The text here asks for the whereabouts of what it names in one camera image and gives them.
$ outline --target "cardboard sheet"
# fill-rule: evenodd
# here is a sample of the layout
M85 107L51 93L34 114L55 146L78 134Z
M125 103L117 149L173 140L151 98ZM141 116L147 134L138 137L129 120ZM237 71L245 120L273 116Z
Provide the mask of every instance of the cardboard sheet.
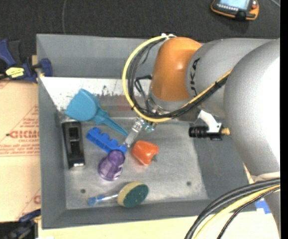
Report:
M0 81L0 222L40 208L38 86Z

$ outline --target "round sponge brush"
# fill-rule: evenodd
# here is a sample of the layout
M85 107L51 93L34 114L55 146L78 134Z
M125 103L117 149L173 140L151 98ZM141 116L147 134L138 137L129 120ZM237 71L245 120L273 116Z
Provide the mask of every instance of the round sponge brush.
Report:
M145 200L148 192L148 186L142 182L128 183L119 191L117 203L127 208L135 207Z

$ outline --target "blue plastic toy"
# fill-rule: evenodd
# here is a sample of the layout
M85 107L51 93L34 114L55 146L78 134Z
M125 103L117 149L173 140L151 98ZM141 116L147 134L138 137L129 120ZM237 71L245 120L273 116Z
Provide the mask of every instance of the blue plastic toy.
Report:
M98 127L93 127L90 129L86 138L95 143L106 153L110 153L112 150L119 150L125 154L127 151L127 147L125 145L119 145L117 140L114 138L109 139L109 135L107 133L101 133Z
M72 98L65 115L78 121L94 120L96 125L104 123L122 135L128 135L125 129L108 116L107 111L101 109L97 97L85 89L80 89Z

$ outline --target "purple cup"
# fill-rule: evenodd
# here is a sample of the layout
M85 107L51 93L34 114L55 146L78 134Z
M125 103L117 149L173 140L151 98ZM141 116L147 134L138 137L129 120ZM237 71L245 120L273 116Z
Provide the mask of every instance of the purple cup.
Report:
M97 171L100 177L108 181L116 180L123 171L124 161L125 156L121 151L112 150L98 164Z

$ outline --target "handheld device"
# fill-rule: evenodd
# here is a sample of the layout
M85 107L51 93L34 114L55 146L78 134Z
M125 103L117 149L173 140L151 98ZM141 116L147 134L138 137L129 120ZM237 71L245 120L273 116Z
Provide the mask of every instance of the handheld device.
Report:
M210 8L236 20L255 20L259 14L258 0L213 0Z

